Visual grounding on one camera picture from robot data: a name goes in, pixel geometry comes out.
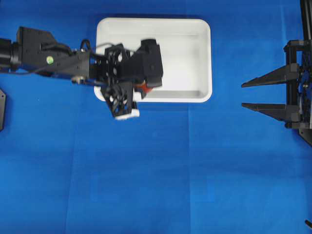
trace black robotic arm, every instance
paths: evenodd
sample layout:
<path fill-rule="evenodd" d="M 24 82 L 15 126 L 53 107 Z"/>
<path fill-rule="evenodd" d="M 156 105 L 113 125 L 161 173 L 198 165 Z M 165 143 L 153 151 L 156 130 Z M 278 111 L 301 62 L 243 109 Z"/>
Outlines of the black robotic arm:
<path fill-rule="evenodd" d="M 104 54 L 97 54 L 85 39 L 80 50 L 72 51 L 67 45 L 57 42 L 50 32 L 20 27 L 16 42 L 0 39 L 0 73 L 36 73 L 70 79 L 77 84 L 100 86 L 113 117 L 126 116 L 137 108 L 133 101 L 134 91 L 141 92 L 144 98 L 152 88 L 162 85 L 160 47 L 155 39 L 142 40 L 136 51 L 126 49 L 122 44 L 99 46 L 107 45 L 110 47 Z M 1 103 L 0 130 L 5 104 L 2 108 Z"/>

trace cable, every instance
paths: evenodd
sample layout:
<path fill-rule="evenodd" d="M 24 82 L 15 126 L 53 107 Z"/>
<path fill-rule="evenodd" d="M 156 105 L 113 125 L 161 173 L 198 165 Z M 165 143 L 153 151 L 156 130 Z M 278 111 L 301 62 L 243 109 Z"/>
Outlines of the cable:
<path fill-rule="evenodd" d="M 46 50 L 62 50 L 62 51 L 66 51 L 69 55 L 73 54 L 70 47 L 68 45 L 65 45 L 62 43 L 52 43 L 52 44 L 42 45 L 41 50 L 43 50 L 43 51 L 46 51 Z"/>
<path fill-rule="evenodd" d="M 145 51 L 136 51 L 136 50 L 131 50 L 131 49 L 128 49 L 128 48 L 124 48 L 124 47 L 115 45 L 115 44 L 113 44 L 113 43 L 111 43 L 111 42 L 106 42 L 106 43 L 102 43 L 102 44 L 100 44 L 100 45 L 97 45 L 96 47 L 93 47 L 92 50 L 96 50 L 96 49 L 101 48 L 101 47 L 106 46 L 106 45 L 114 46 L 114 47 L 116 47 L 116 48 L 118 48 L 118 49 L 120 49 L 120 50 L 123 50 L 123 51 L 130 51 L 130 52 L 133 52 L 133 53 L 135 53 L 135 54 L 146 54 L 146 53 L 147 53 L 147 52 L 145 52 Z"/>

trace robotic arm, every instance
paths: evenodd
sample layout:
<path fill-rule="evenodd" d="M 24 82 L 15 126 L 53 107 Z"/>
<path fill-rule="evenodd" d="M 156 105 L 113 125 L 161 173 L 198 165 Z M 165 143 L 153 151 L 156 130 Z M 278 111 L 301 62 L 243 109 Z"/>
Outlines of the robotic arm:
<path fill-rule="evenodd" d="M 242 106 L 284 121 L 286 128 L 297 129 L 312 146 L 312 0 L 301 0 L 301 15 L 304 40 L 291 40 L 284 47 L 286 65 L 242 84 L 243 88 L 286 84 L 286 104 Z M 301 65 L 297 63 L 297 52 L 302 52 Z"/>
<path fill-rule="evenodd" d="M 57 42 L 50 32 L 20 27 L 16 42 L 0 39 L 0 73 L 36 73 L 100 86 L 113 117 L 122 118 L 137 109 L 134 91 L 141 92 L 144 98 L 153 88 L 162 86 L 160 47 L 155 39 L 142 40 L 137 51 L 128 50 L 122 44 L 105 43 L 98 47 L 107 45 L 110 47 L 105 49 L 104 55 L 96 54 L 85 39 L 79 51 L 72 51 Z M 18 69 L 27 72 L 18 73 Z M 4 112 L 2 100 L 5 102 L 5 94 L 0 92 L 0 130 L 1 112 Z"/>

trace black bracket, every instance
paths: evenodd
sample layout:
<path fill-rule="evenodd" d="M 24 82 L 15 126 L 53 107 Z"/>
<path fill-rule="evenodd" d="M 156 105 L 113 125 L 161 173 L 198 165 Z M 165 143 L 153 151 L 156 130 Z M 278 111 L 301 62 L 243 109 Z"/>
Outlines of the black bracket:
<path fill-rule="evenodd" d="M 4 125 L 4 113 L 5 113 L 5 93 L 0 89 L 0 131 Z"/>

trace black wire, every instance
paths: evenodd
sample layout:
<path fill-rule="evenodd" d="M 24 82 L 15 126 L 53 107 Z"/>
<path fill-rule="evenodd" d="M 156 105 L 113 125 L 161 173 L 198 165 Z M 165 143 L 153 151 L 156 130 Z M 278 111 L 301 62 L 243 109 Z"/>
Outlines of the black wire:
<path fill-rule="evenodd" d="M 41 50 L 43 50 L 43 51 L 46 51 L 46 50 L 64 50 L 69 55 L 73 54 L 71 48 L 68 45 L 65 45 L 62 43 L 52 43 L 52 44 L 42 45 Z"/>
<path fill-rule="evenodd" d="M 91 44 L 90 44 L 90 41 L 88 39 L 83 39 L 81 44 L 80 44 L 80 49 L 83 49 L 84 45 L 87 46 L 87 49 L 88 50 L 91 50 Z"/>
<path fill-rule="evenodd" d="M 101 48 L 101 47 L 106 46 L 106 45 L 111 45 L 111 46 L 116 47 L 117 49 L 123 50 L 123 51 L 125 51 L 125 52 L 130 51 L 130 52 L 133 52 L 133 53 L 135 53 L 135 54 L 147 54 L 146 51 L 131 50 L 131 49 L 124 48 L 124 47 L 122 47 L 122 46 L 115 45 L 115 44 L 110 43 L 110 42 L 106 42 L 106 43 L 102 43 L 102 44 L 100 44 L 100 45 L 97 45 L 96 47 L 93 47 L 92 50 L 96 50 L 96 49 Z"/>

